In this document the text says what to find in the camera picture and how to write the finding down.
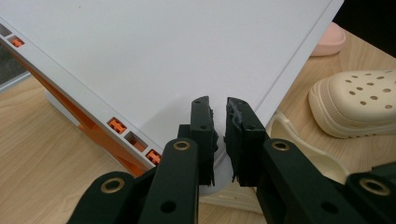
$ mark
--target crocs shoe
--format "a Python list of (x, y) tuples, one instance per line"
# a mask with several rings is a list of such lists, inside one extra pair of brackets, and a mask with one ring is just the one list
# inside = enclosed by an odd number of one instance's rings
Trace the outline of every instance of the crocs shoe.
[(309, 104), (320, 128), (348, 138), (396, 133), (396, 70), (350, 71), (317, 82)]

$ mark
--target orange slot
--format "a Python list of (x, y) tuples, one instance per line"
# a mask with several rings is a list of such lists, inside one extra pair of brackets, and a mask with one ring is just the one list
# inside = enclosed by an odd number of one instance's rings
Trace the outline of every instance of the orange slot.
[(108, 126), (110, 126), (116, 133), (122, 134), (126, 130), (126, 126), (123, 125), (118, 119), (112, 118), (108, 121)]
[(154, 149), (150, 150), (146, 157), (154, 164), (158, 165), (161, 161), (161, 154), (156, 152)]
[(15, 37), (14, 39), (11, 40), (11, 44), (19, 48), (20, 46), (24, 45), (24, 42), (21, 39)]

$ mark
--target screw hole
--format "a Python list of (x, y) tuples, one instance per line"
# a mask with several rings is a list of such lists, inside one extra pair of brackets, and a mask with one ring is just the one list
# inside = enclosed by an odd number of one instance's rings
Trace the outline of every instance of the screw hole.
[(390, 189), (385, 184), (370, 178), (362, 178), (359, 181), (359, 184), (366, 189), (367, 191), (380, 195), (380, 196), (388, 196), (390, 195)]
[(176, 210), (176, 204), (174, 202), (164, 202), (161, 204), (161, 211), (164, 213), (173, 213)]
[(119, 177), (110, 178), (101, 186), (103, 193), (115, 193), (123, 188), (125, 181)]
[(190, 148), (190, 143), (186, 141), (178, 141), (174, 143), (173, 147), (177, 150), (186, 150)]
[(256, 126), (254, 126), (254, 125), (249, 125), (249, 126), (247, 127), (247, 129), (248, 129), (248, 130), (255, 130), (255, 129), (256, 129)]
[(290, 146), (284, 142), (274, 142), (272, 144), (272, 147), (281, 151), (286, 151), (290, 149)]
[(332, 203), (324, 202), (320, 206), (323, 208), (323, 210), (325, 210), (328, 213), (331, 213), (331, 214), (337, 214), (338, 213), (337, 206), (335, 206)]

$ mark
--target wooden surface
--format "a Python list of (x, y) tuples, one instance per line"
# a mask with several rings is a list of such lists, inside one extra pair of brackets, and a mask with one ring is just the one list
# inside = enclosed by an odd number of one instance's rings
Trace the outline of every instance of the wooden surface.
[[(391, 68), (396, 68), (394, 58), (347, 34), (339, 54), (308, 60), (279, 108), (306, 142), (339, 158), (352, 173), (396, 161), (396, 135), (330, 137), (314, 122), (307, 101), (315, 82), (337, 72)], [(96, 177), (123, 170), (50, 105), (32, 77), (0, 93), (0, 121), (0, 223), (65, 223)], [(199, 223), (265, 219), (200, 203)]]

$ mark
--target rectangular slot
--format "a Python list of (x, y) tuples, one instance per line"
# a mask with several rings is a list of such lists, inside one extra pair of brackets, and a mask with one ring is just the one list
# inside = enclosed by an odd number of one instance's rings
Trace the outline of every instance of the rectangular slot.
[(112, 128), (116, 133), (119, 134), (122, 134), (126, 130), (126, 126), (123, 125), (123, 123), (121, 123), (121, 121), (119, 121), (116, 118), (112, 118), (111, 120), (108, 121), (107, 124), (108, 126), (110, 126), (110, 128)]
[(19, 39), (17, 36), (12, 36), (11, 38), (8, 39), (8, 41), (15, 46), (16, 48), (19, 48), (20, 46), (24, 45), (23, 40)]
[(143, 152), (148, 147), (148, 145), (133, 132), (128, 132), (124, 138), (140, 152)]
[(11, 35), (12, 33), (4, 26), (2, 23), (0, 23), (0, 35), (2, 36), (8, 36)]
[(149, 161), (151, 161), (154, 165), (160, 164), (161, 161), (161, 154), (158, 153), (156, 150), (152, 149), (149, 151), (149, 153), (146, 155)]

